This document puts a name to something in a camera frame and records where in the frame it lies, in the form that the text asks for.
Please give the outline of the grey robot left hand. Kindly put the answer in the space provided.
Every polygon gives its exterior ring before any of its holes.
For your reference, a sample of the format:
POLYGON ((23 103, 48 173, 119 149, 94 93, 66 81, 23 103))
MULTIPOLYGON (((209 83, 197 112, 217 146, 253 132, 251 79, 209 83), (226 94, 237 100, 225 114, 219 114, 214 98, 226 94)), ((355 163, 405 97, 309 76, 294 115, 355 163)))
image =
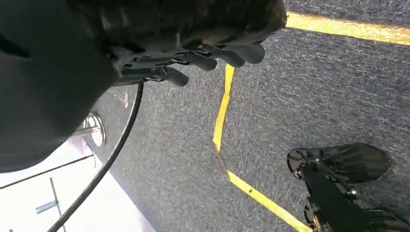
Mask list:
POLYGON ((260 63, 286 23, 281 0, 1 1, 0 171, 45 160, 109 88, 260 63))

